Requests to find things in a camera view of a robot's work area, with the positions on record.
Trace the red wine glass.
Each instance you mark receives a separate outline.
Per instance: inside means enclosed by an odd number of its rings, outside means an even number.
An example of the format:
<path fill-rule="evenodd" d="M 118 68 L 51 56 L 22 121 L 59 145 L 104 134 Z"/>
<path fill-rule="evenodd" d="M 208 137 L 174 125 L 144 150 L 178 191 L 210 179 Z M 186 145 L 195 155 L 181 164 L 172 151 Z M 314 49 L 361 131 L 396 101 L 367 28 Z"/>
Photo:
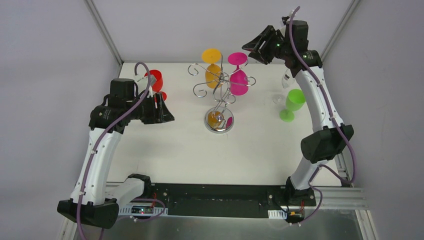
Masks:
<path fill-rule="evenodd" d="M 162 73 L 157 69 L 150 70 L 149 72 L 156 79 L 156 82 L 152 85 L 152 91 L 154 93 L 160 93 L 162 95 L 163 100 L 165 101 L 167 99 L 167 94 L 162 91 L 162 87 L 164 84 Z"/>

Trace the clear wine glass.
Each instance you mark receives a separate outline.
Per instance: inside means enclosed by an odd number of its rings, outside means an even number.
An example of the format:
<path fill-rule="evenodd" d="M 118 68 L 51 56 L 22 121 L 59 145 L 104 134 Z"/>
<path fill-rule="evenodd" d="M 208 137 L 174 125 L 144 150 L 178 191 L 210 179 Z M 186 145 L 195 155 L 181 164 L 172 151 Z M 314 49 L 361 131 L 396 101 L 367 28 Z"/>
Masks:
<path fill-rule="evenodd" d="M 288 89 L 294 84 L 295 78 L 292 75 L 292 72 L 290 69 L 287 69 L 281 78 L 281 87 L 279 93 L 274 95 L 272 97 L 272 101 L 276 105 L 282 105 L 286 99 L 286 93 Z"/>

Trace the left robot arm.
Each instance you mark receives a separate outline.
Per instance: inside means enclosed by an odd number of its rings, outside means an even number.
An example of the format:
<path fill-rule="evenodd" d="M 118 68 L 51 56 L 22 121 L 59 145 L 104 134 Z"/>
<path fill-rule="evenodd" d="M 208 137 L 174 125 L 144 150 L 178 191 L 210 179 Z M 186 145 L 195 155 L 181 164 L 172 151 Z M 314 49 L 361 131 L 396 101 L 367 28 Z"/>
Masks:
<path fill-rule="evenodd" d="M 57 212 L 69 220 L 110 229 L 119 210 L 133 199 L 152 198 L 151 178 L 130 174 L 122 184 L 107 191 L 106 183 L 115 150 L 131 121 L 145 125 L 174 121 L 160 93 L 153 93 L 154 77 L 115 78 L 109 94 L 90 113 L 88 148 L 69 199 L 61 200 Z"/>

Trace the orange wine glass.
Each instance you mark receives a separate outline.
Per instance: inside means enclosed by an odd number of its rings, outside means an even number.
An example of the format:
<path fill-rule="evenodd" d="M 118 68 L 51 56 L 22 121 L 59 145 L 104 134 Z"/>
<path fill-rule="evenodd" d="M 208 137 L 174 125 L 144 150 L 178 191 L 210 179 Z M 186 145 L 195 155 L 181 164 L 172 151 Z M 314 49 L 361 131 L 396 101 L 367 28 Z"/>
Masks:
<path fill-rule="evenodd" d="M 214 89 L 219 85 L 221 67 L 216 63 L 222 59 L 222 54 L 216 48 L 208 48 L 203 51 L 201 59 L 204 63 L 209 64 L 204 74 L 206 85 Z"/>

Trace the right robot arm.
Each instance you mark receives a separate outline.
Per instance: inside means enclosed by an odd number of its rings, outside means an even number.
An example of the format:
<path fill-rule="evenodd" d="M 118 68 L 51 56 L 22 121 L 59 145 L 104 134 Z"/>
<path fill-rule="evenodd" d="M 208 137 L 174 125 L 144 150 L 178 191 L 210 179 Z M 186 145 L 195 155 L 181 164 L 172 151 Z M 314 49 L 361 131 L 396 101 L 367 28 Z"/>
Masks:
<path fill-rule="evenodd" d="M 242 49 L 259 63 L 269 64 L 281 59 L 302 90 L 307 104 L 313 133 L 300 142 L 302 159 L 295 172 L 287 178 L 282 191 L 282 205 L 295 206 L 302 202 L 311 206 L 314 191 L 312 182 L 328 162 L 350 146 L 354 134 L 337 115 L 325 85 L 323 62 L 316 50 L 308 48 L 309 26 L 306 21 L 292 20 L 284 31 L 268 25 Z"/>

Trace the magenta wine glass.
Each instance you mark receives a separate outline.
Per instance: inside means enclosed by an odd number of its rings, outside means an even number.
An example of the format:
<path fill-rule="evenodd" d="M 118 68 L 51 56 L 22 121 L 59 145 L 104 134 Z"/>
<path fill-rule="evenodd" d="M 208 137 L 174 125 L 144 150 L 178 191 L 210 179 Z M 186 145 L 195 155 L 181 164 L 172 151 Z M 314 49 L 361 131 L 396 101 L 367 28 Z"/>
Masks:
<path fill-rule="evenodd" d="M 234 52 L 227 58 L 228 63 L 236 66 L 235 71 L 230 76 L 230 92 L 235 96 L 242 96 L 249 90 L 246 74 L 240 66 L 247 62 L 248 57 L 242 52 Z"/>

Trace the green wine glass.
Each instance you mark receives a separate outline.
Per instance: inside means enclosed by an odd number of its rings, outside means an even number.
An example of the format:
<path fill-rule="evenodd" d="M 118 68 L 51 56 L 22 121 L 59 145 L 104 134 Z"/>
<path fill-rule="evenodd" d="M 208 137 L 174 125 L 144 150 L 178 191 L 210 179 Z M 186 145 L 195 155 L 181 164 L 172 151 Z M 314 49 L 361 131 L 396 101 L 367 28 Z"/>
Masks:
<path fill-rule="evenodd" d="M 306 98 L 302 90 L 290 90 L 285 100 L 285 109 L 279 113 L 280 119 L 284 122 L 292 122 L 295 119 L 295 112 L 300 110 L 305 103 Z"/>

